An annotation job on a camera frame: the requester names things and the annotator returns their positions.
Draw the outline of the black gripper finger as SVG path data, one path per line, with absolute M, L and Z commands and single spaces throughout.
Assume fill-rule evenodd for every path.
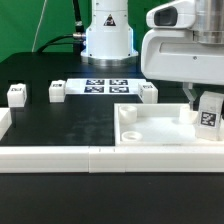
M 197 93 L 196 93 L 196 90 L 194 89 L 194 84 L 190 82 L 184 82 L 182 84 L 182 90 L 189 101 L 190 108 L 196 109 L 197 108 L 197 102 L 196 102 Z

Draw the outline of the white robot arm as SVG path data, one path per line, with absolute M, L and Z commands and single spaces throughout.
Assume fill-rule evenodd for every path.
M 149 31 L 133 48 L 128 0 L 92 0 L 82 60 L 119 65 L 137 56 L 148 79 L 224 85 L 224 0 L 172 0 L 146 15 Z

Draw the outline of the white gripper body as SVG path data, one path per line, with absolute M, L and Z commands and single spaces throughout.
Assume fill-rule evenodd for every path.
M 146 23 L 145 77 L 224 85 L 224 0 L 173 0 L 150 10 Z

